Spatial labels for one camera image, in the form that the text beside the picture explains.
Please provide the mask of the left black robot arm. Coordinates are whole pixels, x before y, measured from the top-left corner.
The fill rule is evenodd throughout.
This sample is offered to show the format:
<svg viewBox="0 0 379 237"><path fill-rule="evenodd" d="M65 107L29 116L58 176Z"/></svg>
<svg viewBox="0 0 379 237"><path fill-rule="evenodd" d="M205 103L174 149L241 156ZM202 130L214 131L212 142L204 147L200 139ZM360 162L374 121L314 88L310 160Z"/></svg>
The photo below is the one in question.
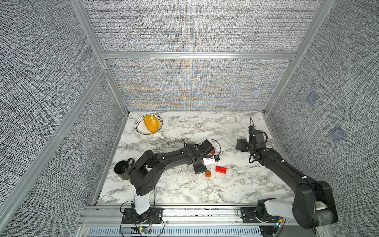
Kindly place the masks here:
<svg viewBox="0 0 379 237"><path fill-rule="evenodd" d="M204 158L214 155L215 148L205 140L200 144L185 144L183 148L168 152L154 153L151 150L128 169L129 181L134 187L133 206L138 215L144 215L150 208L150 192L155 190L162 174L182 165L193 166L196 174L207 171Z"/></svg>

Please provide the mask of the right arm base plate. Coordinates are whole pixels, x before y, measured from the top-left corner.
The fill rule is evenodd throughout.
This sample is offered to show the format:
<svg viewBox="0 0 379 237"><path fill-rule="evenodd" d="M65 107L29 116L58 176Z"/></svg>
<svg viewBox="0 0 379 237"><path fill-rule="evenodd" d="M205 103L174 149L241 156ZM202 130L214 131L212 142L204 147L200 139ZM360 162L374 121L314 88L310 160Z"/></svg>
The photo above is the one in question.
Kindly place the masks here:
<svg viewBox="0 0 379 237"><path fill-rule="evenodd" d="M237 211L237 215L242 219L244 224L253 223L277 223L278 216L265 215L261 210L255 207L242 207Z"/></svg>

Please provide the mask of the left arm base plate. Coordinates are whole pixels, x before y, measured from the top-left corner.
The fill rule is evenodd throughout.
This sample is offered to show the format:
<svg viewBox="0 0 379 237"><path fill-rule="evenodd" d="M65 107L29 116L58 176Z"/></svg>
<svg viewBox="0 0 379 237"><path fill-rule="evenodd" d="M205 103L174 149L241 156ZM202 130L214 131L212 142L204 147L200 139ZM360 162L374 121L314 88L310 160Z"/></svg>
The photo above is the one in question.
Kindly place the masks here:
<svg viewBox="0 0 379 237"><path fill-rule="evenodd" d="M143 214L137 214L134 208L126 208L122 214L122 224L160 224L163 217L163 208L150 208Z"/></svg>

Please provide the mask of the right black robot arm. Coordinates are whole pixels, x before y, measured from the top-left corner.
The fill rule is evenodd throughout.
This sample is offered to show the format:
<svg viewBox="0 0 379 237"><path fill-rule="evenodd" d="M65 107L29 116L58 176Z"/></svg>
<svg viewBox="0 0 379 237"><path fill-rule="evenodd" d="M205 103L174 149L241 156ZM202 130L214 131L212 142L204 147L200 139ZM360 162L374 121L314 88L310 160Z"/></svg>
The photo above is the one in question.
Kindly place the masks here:
<svg viewBox="0 0 379 237"><path fill-rule="evenodd" d="M258 162L275 173L294 193L293 202L276 198L257 202L256 217L267 222L274 216L296 220L304 229L337 223L339 217L331 186L305 175L273 148L268 148L267 134L251 125L247 139L238 139L236 149L250 154L249 163Z"/></svg>

